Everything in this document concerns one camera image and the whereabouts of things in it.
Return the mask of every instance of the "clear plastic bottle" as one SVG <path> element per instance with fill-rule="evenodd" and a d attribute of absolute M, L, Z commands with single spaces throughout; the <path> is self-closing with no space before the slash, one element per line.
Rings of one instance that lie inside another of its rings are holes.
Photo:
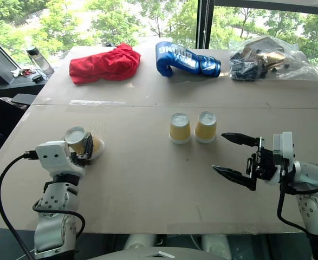
<path fill-rule="evenodd" d="M 46 74 L 52 74 L 54 72 L 53 68 L 51 65 L 48 63 L 48 61 L 42 56 L 40 51 L 32 46 L 27 49 L 27 53 L 30 57 L 31 60 L 34 60 L 36 64 L 40 67 L 40 69 Z"/>

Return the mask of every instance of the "desk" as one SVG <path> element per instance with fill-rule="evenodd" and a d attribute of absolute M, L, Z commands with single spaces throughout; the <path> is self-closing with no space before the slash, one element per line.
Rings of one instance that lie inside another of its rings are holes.
<path fill-rule="evenodd" d="M 220 136 L 210 144 L 192 139 L 175 145 L 168 139 L 168 125 L 173 113 L 184 112 L 194 127 L 198 114 L 209 110 L 217 115 L 218 134 L 261 135 L 269 149 L 273 134 L 293 131 L 296 158 L 318 163 L 318 82 L 243 84 L 228 77 L 210 79 L 179 71 L 167 79 L 149 67 L 154 65 L 153 53 L 141 53 L 141 66 L 132 79 L 101 80 L 79 87 L 66 74 L 65 61 L 0 150 L 0 173 L 23 151 L 58 140 L 68 128 L 81 125 L 106 142 L 104 154 L 87 167 L 79 185 L 79 212 L 86 219 L 86 232 L 297 231 L 276 217 L 278 186 L 260 180 L 257 190 L 251 192 L 211 169 L 217 164 L 244 172 L 252 148 Z M 188 80 L 177 82 L 180 77 Z M 113 103 L 81 105 L 71 100 Z M 9 171 L 3 182 L 3 204 L 17 229 L 35 228 L 37 214 L 31 206 L 49 180 L 38 161 L 20 161 Z M 283 215 L 302 224 L 293 196 L 287 196 Z M 1 218 L 0 227 L 5 227 Z"/>

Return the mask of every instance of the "boxing glove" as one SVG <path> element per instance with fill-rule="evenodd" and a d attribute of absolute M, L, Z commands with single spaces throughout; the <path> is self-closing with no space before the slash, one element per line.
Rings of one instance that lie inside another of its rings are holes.
<path fill-rule="evenodd" d="M 196 74 L 218 77 L 221 63 L 211 56 L 196 55 L 188 49 L 171 42 L 159 42 L 155 48 L 157 70 L 164 77 L 173 74 L 174 66 L 178 69 Z"/>

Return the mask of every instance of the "table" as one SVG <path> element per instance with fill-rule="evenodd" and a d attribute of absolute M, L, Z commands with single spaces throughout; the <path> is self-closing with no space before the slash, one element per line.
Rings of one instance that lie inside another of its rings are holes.
<path fill-rule="evenodd" d="M 73 126 L 106 142 L 104 154 L 80 181 L 79 212 L 95 233 L 279 233 L 297 231 L 276 217 L 278 186 L 258 181 L 251 192 L 218 175 L 212 164 L 245 171 L 254 149 L 218 136 L 200 144 L 168 139 L 170 116 L 184 112 L 192 128 L 200 112 L 217 115 L 217 132 L 262 136 L 293 131 L 298 160 L 318 163 L 318 82 L 231 81 L 224 66 L 217 79 L 174 71 L 161 77 L 154 49 L 139 50 L 137 74 L 122 82 L 74 86 L 67 65 L 73 57 L 104 51 L 73 48 L 0 150 L 0 173 L 13 158 Z M 227 64 L 227 52 L 198 50 Z M 3 204 L 18 229 L 33 230 L 32 204 L 49 174 L 38 161 L 20 161 L 3 182 Z M 283 215 L 302 224 L 297 203 L 287 196 Z M 0 218 L 0 228 L 5 227 Z"/>

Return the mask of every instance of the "red object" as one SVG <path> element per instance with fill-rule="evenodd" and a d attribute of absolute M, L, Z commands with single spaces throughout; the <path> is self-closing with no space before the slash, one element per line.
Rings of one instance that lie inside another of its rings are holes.
<path fill-rule="evenodd" d="M 131 46 L 122 43 L 107 53 L 71 60 L 70 77 L 77 85 L 99 79 L 125 80 L 136 73 L 140 57 Z"/>

